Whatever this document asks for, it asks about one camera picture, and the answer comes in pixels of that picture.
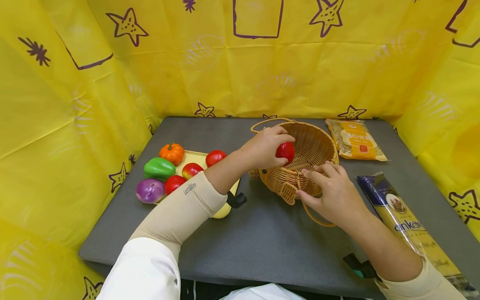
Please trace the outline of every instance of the fake fruit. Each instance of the fake fruit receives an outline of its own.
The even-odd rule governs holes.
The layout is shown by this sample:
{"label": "fake fruit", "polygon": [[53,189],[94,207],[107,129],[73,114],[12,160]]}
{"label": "fake fruit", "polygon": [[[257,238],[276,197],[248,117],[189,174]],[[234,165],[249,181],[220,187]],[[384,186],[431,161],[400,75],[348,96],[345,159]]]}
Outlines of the fake fruit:
{"label": "fake fruit", "polygon": [[217,213],[214,214],[212,218],[223,219],[226,216],[228,216],[228,214],[230,213],[231,210],[232,210],[232,207],[230,205],[228,205],[228,203],[225,203],[225,205],[222,206],[222,208],[220,208],[220,210],[217,211]]}
{"label": "fake fruit", "polygon": [[143,203],[156,203],[162,199],[164,193],[164,184],[158,179],[144,179],[137,184],[136,195],[138,200]]}
{"label": "fake fruit", "polygon": [[203,170],[204,168],[202,168],[199,164],[189,163],[183,167],[181,174],[186,180],[188,180]]}
{"label": "fake fruit", "polygon": [[205,163],[207,167],[211,167],[225,157],[227,157],[227,155],[222,150],[214,150],[207,155]]}
{"label": "fake fruit", "polygon": [[295,157],[295,148],[290,142],[283,143],[276,149],[275,156],[288,159],[288,162],[285,164],[286,166],[293,161],[293,158]]}
{"label": "fake fruit", "polygon": [[187,180],[182,176],[173,175],[167,179],[167,182],[165,182],[165,194],[170,195],[174,190],[186,182]]}
{"label": "fake fruit", "polygon": [[167,144],[160,150],[158,156],[178,166],[185,156],[185,150],[179,144]]}
{"label": "fake fruit", "polygon": [[161,157],[150,159],[144,166],[145,178],[155,178],[165,182],[175,174],[175,166],[168,160]]}

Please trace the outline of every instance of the yellow package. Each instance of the yellow package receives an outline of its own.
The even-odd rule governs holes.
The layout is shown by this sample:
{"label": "yellow package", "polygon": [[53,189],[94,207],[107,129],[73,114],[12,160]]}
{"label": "yellow package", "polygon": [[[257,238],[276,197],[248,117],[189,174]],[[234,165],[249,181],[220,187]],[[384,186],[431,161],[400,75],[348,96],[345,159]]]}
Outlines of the yellow package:
{"label": "yellow package", "polygon": [[386,161],[387,157],[361,120],[325,121],[341,157]]}
{"label": "yellow package", "polygon": [[426,257],[462,295],[465,297],[478,296],[478,291],[422,226],[383,173],[373,176],[357,176],[357,179],[361,189],[388,229],[416,253]]}

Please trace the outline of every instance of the red tomato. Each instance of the red tomato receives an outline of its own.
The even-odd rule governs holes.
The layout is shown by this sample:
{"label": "red tomato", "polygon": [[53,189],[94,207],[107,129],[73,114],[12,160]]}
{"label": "red tomato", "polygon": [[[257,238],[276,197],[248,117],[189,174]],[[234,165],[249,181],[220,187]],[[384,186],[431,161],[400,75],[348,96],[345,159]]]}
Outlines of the red tomato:
{"label": "red tomato", "polygon": [[186,164],[183,167],[183,169],[181,171],[181,174],[186,180],[188,180],[188,179],[192,178],[193,176],[197,175],[198,172],[201,172],[203,170],[204,170],[204,168],[202,168],[198,164],[189,163],[189,164]]}
{"label": "red tomato", "polygon": [[207,167],[211,167],[225,157],[227,157],[227,155],[222,150],[214,150],[207,155],[205,163]]}
{"label": "red tomato", "polygon": [[276,149],[275,156],[288,159],[288,162],[285,164],[286,166],[293,161],[293,158],[295,157],[295,148],[290,142],[283,143]]}
{"label": "red tomato", "polygon": [[174,190],[186,182],[187,180],[182,176],[173,175],[165,182],[165,194],[170,195]]}

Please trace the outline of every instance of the hand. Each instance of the hand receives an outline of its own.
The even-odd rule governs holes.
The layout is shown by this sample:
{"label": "hand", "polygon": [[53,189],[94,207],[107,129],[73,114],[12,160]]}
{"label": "hand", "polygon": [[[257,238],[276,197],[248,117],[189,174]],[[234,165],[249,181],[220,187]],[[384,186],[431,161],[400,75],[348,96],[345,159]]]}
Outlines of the hand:
{"label": "hand", "polygon": [[297,196],[302,202],[345,231],[371,215],[342,166],[327,161],[313,169],[314,171],[304,169],[302,173],[322,188],[323,195],[318,199],[298,190]]}
{"label": "hand", "polygon": [[287,130],[281,126],[264,128],[257,133],[239,152],[250,162],[249,168],[267,169],[285,165],[288,160],[284,157],[275,157],[276,149],[280,144],[294,142],[295,138],[288,135]]}

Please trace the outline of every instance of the yellow tray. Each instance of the yellow tray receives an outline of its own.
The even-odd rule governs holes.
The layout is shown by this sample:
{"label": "yellow tray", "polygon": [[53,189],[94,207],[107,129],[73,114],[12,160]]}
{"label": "yellow tray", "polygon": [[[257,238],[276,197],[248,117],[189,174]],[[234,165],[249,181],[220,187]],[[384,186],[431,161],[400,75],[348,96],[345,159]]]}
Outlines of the yellow tray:
{"label": "yellow tray", "polygon": [[[202,168],[204,168],[204,170],[207,169],[207,165],[205,163],[205,159],[206,159],[207,155],[208,155],[207,153],[185,150],[185,156],[183,157],[183,161],[177,166],[177,171],[175,172],[175,175],[181,176],[181,171],[182,171],[183,167],[186,164],[189,164],[189,163],[196,163],[196,164],[199,164]],[[240,183],[240,180],[237,180],[237,182],[230,189],[230,192],[232,192],[232,194],[235,195],[235,193],[237,192],[237,189],[239,187],[239,183]],[[165,196],[162,199],[160,199],[160,201],[158,201],[157,203],[154,203],[154,204],[160,203],[164,198],[165,198]],[[221,218],[226,217],[230,213],[230,209],[231,209],[230,205],[225,203],[224,207],[222,207],[218,211],[218,213],[216,213],[213,216],[213,218],[221,219]]]}

